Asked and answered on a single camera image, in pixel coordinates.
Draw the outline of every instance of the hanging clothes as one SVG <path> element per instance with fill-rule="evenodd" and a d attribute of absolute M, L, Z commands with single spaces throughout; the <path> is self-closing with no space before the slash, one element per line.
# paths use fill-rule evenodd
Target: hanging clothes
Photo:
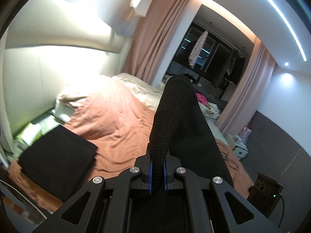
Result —
<path fill-rule="evenodd" d="M 219 87 L 220 84 L 222 83 L 223 78 L 225 77 L 226 74 L 230 75 L 236 58 L 238 56 L 238 51 L 235 49 L 232 49 L 232 51 L 230 52 L 229 57 L 227 58 L 226 62 L 222 65 L 222 67 L 219 69 L 219 71 L 217 72 L 217 74 L 215 75 L 212 84 L 216 87 Z"/>
<path fill-rule="evenodd" d="M 235 85 L 238 84 L 243 72 L 245 61 L 246 61 L 245 57 L 242 58 L 240 56 L 237 57 L 232 73 L 230 74 L 230 76 L 227 77 L 228 81 L 233 82 Z"/>
<path fill-rule="evenodd" d="M 203 32 L 203 34 L 199 37 L 197 43 L 195 44 L 194 48 L 192 49 L 190 56 L 189 56 L 189 63 L 190 66 L 193 68 L 195 63 L 197 62 L 198 56 L 201 53 L 201 49 L 205 44 L 206 38 L 208 35 L 208 31 Z"/>

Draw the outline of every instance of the pink clothing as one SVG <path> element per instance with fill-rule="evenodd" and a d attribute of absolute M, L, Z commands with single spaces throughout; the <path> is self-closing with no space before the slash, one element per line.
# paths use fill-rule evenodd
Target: pink clothing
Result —
<path fill-rule="evenodd" d="M 197 101 L 199 103 L 202 103 L 204 106 L 206 106 L 208 104 L 208 101 L 206 100 L 205 96 L 204 95 L 201 95 L 199 93 L 195 93 L 196 96 L 197 96 Z"/>
<path fill-rule="evenodd" d="M 205 31 L 203 34 L 200 36 L 198 41 L 196 42 L 194 48 L 191 51 L 191 54 L 189 56 L 189 63 L 190 66 L 193 68 L 195 63 L 197 62 L 197 59 L 201 53 L 201 49 L 203 48 L 206 38 L 207 38 L 208 32 Z"/>

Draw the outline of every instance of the led light strip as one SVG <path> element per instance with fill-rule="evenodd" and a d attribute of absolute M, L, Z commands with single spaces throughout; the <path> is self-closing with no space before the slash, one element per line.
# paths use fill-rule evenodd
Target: led light strip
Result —
<path fill-rule="evenodd" d="M 283 21 L 285 22 L 285 24 L 287 25 L 288 29 L 290 30 L 290 33 L 293 35 L 298 48 L 301 52 L 302 58 L 304 59 L 304 61 L 307 61 L 306 55 L 304 54 L 304 50 L 302 49 L 302 46 L 293 30 L 293 28 L 290 26 L 290 23 L 287 21 L 287 19 L 285 18 L 285 16 L 283 15 L 283 13 L 280 11 L 280 9 L 276 6 L 276 4 L 272 1 L 272 0 L 268 0 L 268 2 L 272 5 L 272 7 L 279 13 L 279 15 L 281 16 L 281 18 L 283 19 Z"/>
<path fill-rule="evenodd" d="M 190 40 L 188 40 L 188 39 L 186 39 L 186 38 L 184 38 L 184 40 L 186 40 L 186 41 L 188 41 L 188 42 L 191 42 Z M 181 47 L 181 48 L 185 49 L 184 47 Z M 205 51 L 205 52 L 207 52 L 207 53 L 210 53 L 210 52 L 208 52 L 207 50 L 204 50 L 203 48 L 202 48 L 202 50 Z M 200 58 L 200 57 L 199 57 L 199 58 Z"/>

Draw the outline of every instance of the black metal bracket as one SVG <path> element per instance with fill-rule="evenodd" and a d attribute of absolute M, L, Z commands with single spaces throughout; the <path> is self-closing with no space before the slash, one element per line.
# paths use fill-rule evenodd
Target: black metal bracket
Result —
<path fill-rule="evenodd" d="M 183 198 L 186 232 L 281 232 L 221 178 L 217 177 L 215 182 L 189 169 L 181 170 L 180 160 L 169 153 L 164 170 L 167 194 Z M 136 159 L 135 167 L 117 177 L 91 180 L 34 232 L 128 232 L 131 198 L 149 195 L 151 174 L 152 161 L 147 151 L 145 156 Z"/>

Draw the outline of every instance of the pink curtain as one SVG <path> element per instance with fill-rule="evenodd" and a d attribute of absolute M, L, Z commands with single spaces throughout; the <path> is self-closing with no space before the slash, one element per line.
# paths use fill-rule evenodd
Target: pink curtain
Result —
<path fill-rule="evenodd" d="M 123 72 L 150 84 L 190 0 L 152 0 L 141 18 Z"/>
<path fill-rule="evenodd" d="M 251 120 L 269 84 L 275 63 L 257 39 L 248 66 L 216 122 L 222 134 L 238 134 Z"/>

